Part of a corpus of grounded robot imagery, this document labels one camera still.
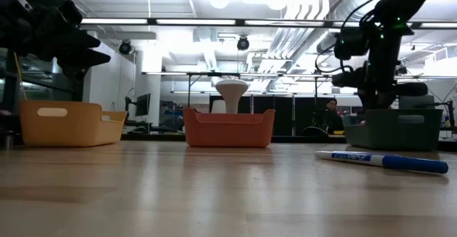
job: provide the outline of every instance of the person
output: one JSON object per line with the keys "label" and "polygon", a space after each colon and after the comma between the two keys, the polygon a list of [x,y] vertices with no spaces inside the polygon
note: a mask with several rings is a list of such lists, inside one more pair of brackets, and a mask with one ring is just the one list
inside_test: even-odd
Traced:
{"label": "person", "polygon": [[322,129],[327,130],[327,133],[334,133],[334,131],[344,130],[343,120],[336,112],[336,105],[338,104],[335,98],[332,98],[326,104],[326,110],[323,114]]}

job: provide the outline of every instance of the fluorescent light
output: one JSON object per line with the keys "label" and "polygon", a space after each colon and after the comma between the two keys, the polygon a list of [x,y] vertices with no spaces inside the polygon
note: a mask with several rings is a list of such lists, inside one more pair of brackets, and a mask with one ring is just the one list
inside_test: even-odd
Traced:
{"label": "fluorescent light", "polygon": [[237,40],[239,38],[239,35],[231,33],[217,33],[217,38]]}
{"label": "fluorescent light", "polygon": [[457,29],[457,23],[422,23],[420,29]]}
{"label": "fluorescent light", "polygon": [[322,21],[293,21],[293,20],[246,20],[247,26],[307,26],[322,27]]}
{"label": "fluorescent light", "polygon": [[240,76],[279,76],[279,74],[240,74]]}
{"label": "fluorescent light", "polygon": [[457,79],[457,76],[395,76],[395,79]]}
{"label": "fluorescent light", "polygon": [[318,74],[284,74],[285,77],[330,77],[325,75],[318,75]]}
{"label": "fluorescent light", "polygon": [[[189,91],[170,91],[170,94],[188,94]],[[217,91],[190,91],[191,94],[218,94]]]}
{"label": "fluorescent light", "polygon": [[185,72],[143,72],[143,74],[148,75],[160,75],[160,76],[185,76]]}
{"label": "fluorescent light", "polygon": [[235,25],[231,19],[157,19],[156,22],[161,25]]}
{"label": "fluorescent light", "polygon": [[[343,22],[334,22],[333,23],[333,26],[336,26],[336,27],[341,27],[343,26]],[[358,22],[346,22],[344,24],[344,27],[358,27]]]}
{"label": "fluorescent light", "polygon": [[82,24],[148,24],[147,19],[83,19]]}

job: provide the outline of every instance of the dry erase marker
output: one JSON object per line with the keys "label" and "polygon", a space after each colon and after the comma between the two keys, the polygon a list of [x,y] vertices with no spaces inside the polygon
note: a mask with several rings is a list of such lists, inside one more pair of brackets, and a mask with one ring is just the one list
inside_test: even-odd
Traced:
{"label": "dry erase marker", "polygon": [[314,156],[316,158],[382,166],[391,169],[414,170],[430,173],[448,172],[448,164],[446,162],[422,158],[408,158],[398,155],[347,151],[316,151],[314,152]]}

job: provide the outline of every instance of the wooden table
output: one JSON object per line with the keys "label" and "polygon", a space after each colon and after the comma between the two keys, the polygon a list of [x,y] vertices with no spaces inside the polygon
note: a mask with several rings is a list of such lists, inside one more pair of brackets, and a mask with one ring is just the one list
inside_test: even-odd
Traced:
{"label": "wooden table", "polygon": [[123,141],[0,152],[0,236],[457,236],[457,156],[438,176],[313,151]]}

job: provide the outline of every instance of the white object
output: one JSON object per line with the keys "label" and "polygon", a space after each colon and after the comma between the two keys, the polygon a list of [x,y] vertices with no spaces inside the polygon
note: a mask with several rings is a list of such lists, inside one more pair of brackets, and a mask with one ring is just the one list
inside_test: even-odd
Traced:
{"label": "white object", "polygon": [[209,3],[216,9],[223,9],[229,4],[229,0],[209,0]]}
{"label": "white object", "polygon": [[147,19],[83,19],[82,24],[147,24]]}
{"label": "white object", "polygon": [[223,80],[216,84],[216,90],[226,102],[226,112],[228,114],[237,114],[238,102],[248,90],[248,84],[242,80]]}
{"label": "white object", "polygon": [[233,19],[157,19],[157,24],[174,25],[174,24],[187,24],[187,25],[235,25]]}
{"label": "white object", "polygon": [[213,114],[225,114],[226,111],[226,102],[224,100],[218,100],[213,102],[213,109],[211,110]]}

